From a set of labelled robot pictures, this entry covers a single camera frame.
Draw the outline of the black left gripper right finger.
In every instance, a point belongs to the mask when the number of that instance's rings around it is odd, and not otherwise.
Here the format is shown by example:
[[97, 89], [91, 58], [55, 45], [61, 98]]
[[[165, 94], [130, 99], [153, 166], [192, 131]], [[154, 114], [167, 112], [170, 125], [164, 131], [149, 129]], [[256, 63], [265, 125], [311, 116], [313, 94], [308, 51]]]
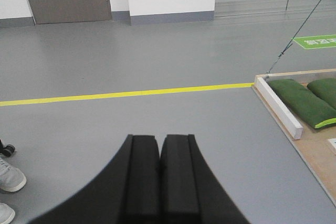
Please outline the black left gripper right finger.
[[204, 159], [195, 136], [167, 135], [161, 151], [164, 223], [248, 223]]

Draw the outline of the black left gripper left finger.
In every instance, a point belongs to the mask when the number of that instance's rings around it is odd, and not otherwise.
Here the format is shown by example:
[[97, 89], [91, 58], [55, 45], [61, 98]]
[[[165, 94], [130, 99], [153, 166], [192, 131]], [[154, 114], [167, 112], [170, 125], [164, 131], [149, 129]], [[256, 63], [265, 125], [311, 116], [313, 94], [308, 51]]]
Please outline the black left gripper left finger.
[[157, 223], [160, 156], [151, 135], [128, 135], [84, 188], [32, 223]]

